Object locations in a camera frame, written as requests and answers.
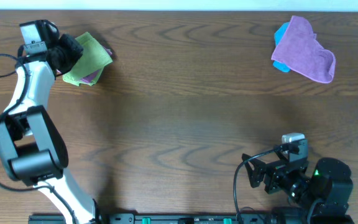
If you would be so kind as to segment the light green microfiber cloth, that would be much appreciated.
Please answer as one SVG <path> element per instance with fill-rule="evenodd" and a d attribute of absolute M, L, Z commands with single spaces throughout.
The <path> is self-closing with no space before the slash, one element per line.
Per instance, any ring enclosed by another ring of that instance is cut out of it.
<path fill-rule="evenodd" d="M 95 74 L 88 84 L 94 85 L 100 77 L 103 68 L 113 62 L 110 49 L 103 47 L 89 32 L 75 38 L 83 47 L 83 55 L 74 67 L 63 75 L 63 80 L 73 85 L 86 83 L 83 78 Z"/>

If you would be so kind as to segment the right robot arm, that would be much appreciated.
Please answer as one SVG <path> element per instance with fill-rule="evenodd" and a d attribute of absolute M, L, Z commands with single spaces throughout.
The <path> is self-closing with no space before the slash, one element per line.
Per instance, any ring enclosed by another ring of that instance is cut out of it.
<path fill-rule="evenodd" d="M 347 214 L 353 189 L 350 167 L 330 157 L 320 159 L 308 177 L 306 156 L 279 156 L 264 163 L 243 154 L 242 160 L 253 188 L 265 184 L 265 191 L 283 191 L 297 207 L 277 207 L 264 217 L 264 223 L 353 223 Z"/>

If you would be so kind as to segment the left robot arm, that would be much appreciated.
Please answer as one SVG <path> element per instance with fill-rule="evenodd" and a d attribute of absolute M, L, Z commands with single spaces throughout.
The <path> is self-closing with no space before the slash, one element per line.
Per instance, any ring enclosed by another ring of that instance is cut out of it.
<path fill-rule="evenodd" d="M 80 188 L 68 169 L 67 147 L 46 111 L 56 78 L 73 68 L 83 48 L 48 20 L 19 27 L 24 44 L 13 58 L 17 84 L 0 114 L 2 166 L 11 180 L 25 184 L 24 192 L 42 192 L 63 215 L 37 222 L 104 223 L 95 199 Z M 2 183 L 0 188 L 18 191 Z"/>

